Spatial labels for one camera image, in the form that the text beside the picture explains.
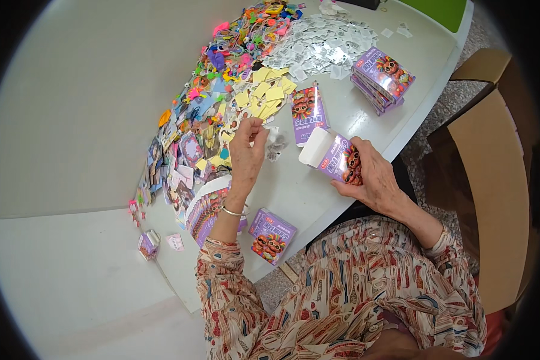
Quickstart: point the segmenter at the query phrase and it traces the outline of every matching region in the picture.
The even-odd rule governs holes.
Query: brown cardboard
[[[517,300],[535,263],[529,185],[540,141],[536,113],[518,66],[504,51],[478,50],[450,79],[488,85],[428,136],[433,153],[424,159],[425,170],[441,179],[427,181],[428,201],[457,212],[465,249],[480,261],[479,291],[491,313]]]

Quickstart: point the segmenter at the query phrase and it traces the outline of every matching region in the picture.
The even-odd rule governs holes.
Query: bangle
[[[228,214],[230,214],[230,215],[232,215],[232,216],[243,217],[243,216],[246,216],[246,215],[250,214],[250,207],[249,207],[247,204],[244,204],[244,206],[246,206],[246,212],[243,212],[243,213],[241,213],[241,214],[238,214],[238,213],[236,213],[236,212],[231,212],[230,210],[228,210],[228,209],[226,208],[225,205],[222,206],[222,210],[225,211],[225,212],[227,212]]]

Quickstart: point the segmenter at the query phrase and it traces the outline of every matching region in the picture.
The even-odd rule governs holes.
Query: patterned shirt
[[[446,227],[421,251],[394,220],[347,221],[312,244],[298,281],[268,314],[242,274],[239,244],[208,238],[196,266],[208,358],[359,358],[379,338],[384,312],[421,349],[440,345],[478,356],[485,314],[462,253]]]

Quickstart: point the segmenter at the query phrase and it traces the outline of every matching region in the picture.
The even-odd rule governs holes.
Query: green surface
[[[458,32],[466,0],[401,0],[414,9],[430,16],[451,32]]]

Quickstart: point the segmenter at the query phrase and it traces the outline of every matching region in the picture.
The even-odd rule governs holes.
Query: white table
[[[318,4],[318,1],[307,2],[304,16],[318,13]],[[329,74],[312,76],[298,84],[298,89],[307,88],[317,80],[332,129],[347,138],[359,136],[371,140],[374,147],[392,161],[422,124],[446,86],[468,36],[474,5],[470,1],[466,3],[458,33],[451,33],[426,15],[395,0],[380,4],[376,11],[351,4],[340,5],[350,11],[354,20],[366,21],[379,34],[377,47],[409,69],[416,76],[416,81],[404,96],[404,105],[382,117],[375,114],[348,78],[339,81],[330,79]],[[413,37],[408,39],[396,33],[399,21],[408,23]],[[390,38],[381,35],[385,28],[394,31]],[[298,161],[301,148],[294,143],[288,105],[278,112],[271,125],[286,130],[291,135],[292,144],[282,152],[277,162],[264,162],[247,200],[253,209],[248,221],[249,224],[252,222],[257,209],[266,207],[298,228],[281,257],[280,262],[283,262],[320,234],[352,204],[353,199],[339,196],[330,185],[329,177]],[[152,206],[146,208],[146,213],[147,219],[142,224],[144,229],[154,229],[162,238],[181,232],[174,220],[172,206],[164,204],[161,194]],[[188,311],[194,312],[200,308],[194,277],[199,248],[188,232],[181,233],[185,250],[174,251],[164,241],[160,245],[158,263],[173,291]],[[244,274],[251,281],[258,281],[275,269],[250,250],[253,238],[247,232],[240,235],[238,241],[245,257]]]

